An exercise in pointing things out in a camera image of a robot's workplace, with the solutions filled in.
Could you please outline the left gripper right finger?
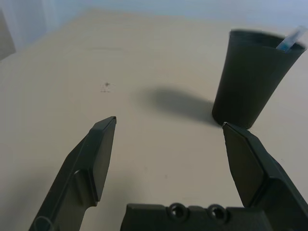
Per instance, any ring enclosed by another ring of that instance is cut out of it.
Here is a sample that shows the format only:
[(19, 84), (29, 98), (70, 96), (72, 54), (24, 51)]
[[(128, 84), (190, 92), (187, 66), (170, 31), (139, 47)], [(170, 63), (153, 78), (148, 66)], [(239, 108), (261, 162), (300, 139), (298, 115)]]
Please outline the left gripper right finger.
[(306, 231), (308, 205), (282, 166), (248, 130), (229, 123), (222, 128), (243, 206), (261, 209), (274, 231)]

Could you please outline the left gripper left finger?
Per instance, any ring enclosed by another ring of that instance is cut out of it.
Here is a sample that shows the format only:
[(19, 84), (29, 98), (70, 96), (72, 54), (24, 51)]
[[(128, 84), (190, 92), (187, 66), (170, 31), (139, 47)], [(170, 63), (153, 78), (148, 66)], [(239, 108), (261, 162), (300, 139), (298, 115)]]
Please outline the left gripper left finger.
[(31, 231), (78, 231), (88, 208), (101, 200), (116, 128), (111, 116), (94, 124), (64, 160)]

